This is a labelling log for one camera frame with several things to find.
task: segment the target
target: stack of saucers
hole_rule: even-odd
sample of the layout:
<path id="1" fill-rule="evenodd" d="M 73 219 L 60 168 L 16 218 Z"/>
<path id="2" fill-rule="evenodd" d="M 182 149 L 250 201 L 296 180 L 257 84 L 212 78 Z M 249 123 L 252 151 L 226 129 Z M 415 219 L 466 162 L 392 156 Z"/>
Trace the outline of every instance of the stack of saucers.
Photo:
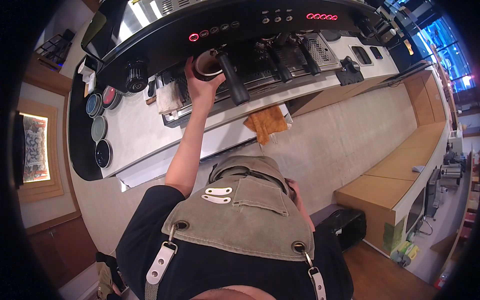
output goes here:
<path id="1" fill-rule="evenodd" d="M 107 85 L 102 95 L 102 107 L 105 109 L 114 109 L 120 103 L 122 94 L 117 89 Z"/>
<path id="2" fill-rule="evenodd" d="M 107 119 L 104 116 L 98 116 L 92 123 L 92 139 L 95 143 L 98 143 L 101 139 L 107 135 L 108 124 Z"/>
<path id="3" fill-rule="evenodd" d="M 101 105 L 102 96 L 100 94 L 91 94 L 88 97 L 86 112 L 91 118 L 96 118 L 105 111 Z"/>
<path id="4" fill-rule="evenodd" d="M 112 160 L 112 146 L 107 140 L 100 140 L 95 147 L 95 161 L 100 168 L 106 168 Z"/>

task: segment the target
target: orange towel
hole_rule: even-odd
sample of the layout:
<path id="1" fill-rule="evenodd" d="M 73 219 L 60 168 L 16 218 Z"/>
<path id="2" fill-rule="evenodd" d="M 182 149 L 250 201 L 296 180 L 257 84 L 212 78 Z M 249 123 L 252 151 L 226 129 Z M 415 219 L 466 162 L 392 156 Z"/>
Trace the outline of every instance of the orange towel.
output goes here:
<path id="1" fill-rule="evenodd" d="M 250 114 L 243 124 L 257 133 L 257 141 L 262 145 L 267 144 L 270 140 L 269 134 L 288 129 L 285 117 L 278 105 Z"/>

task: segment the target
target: apron pocket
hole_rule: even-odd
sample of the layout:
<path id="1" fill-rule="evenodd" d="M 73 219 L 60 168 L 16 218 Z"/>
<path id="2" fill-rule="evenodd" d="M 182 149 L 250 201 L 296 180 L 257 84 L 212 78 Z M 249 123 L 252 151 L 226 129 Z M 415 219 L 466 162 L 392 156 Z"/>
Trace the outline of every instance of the apron pocket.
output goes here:
<path id="1" fill-rule="evenodd" d="M 233 198 L 233 206 L 254 206 L 274 211 L 282 216 L 288 216 L 282 194 L 281 188 L 274 183 L 248 176 L 239 180 Z"/>

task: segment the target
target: white countertop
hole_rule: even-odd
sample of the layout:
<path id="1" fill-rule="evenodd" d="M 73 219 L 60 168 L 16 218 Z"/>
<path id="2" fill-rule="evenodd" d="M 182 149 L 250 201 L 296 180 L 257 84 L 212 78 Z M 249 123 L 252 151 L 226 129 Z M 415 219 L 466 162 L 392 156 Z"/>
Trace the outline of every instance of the white countertop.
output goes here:
<path id="1" fill-rule="evenodd" d="M 343 36 L 335 42 L 329 42 L 329 45 L 339 59 L 350 56 L 353 60 L 356 60 L 356 58 L 349 46 L 362 46 L 356 37 L 347 36 Z M 394 61 L 384 48 L 378 48 L 383 55 L 383 60 L 374 59 L 369 47 L 364 46 L 364 48 L 374 63 L 370 66 L 361 66 L 361 72 L 365 79 L 398 74 Z M 275 94 L 272 95 L 265 93 L 257 96 L 257 98 L 252 97 L 249 103 L 232 107 L 208 117 L 205 129 L 210 130 L 244 118 L 254 111 L 274 104 L 340 86 L 335 71 L 326 71 L 316 77 L 306 75 L 300 79 L 300 84 L 292 86 L 288 90 L 280 92 L 275 90 Z M 104 178 L 113 176 L 143 159 L 179 143 L 183 136 L 186 124 L 175 128 L 164 126 L 162 116 L 158 114 L 156 105 L 146 105 L 140 94 L 132 98 L 124 97 L 118 107 L 114 110 L 106 110 L 103 114 L 108 122 L 108 133 L 105 138 L 110 142 L 113 149 L 113 159 L 110 166 L 102 169 Z"/>

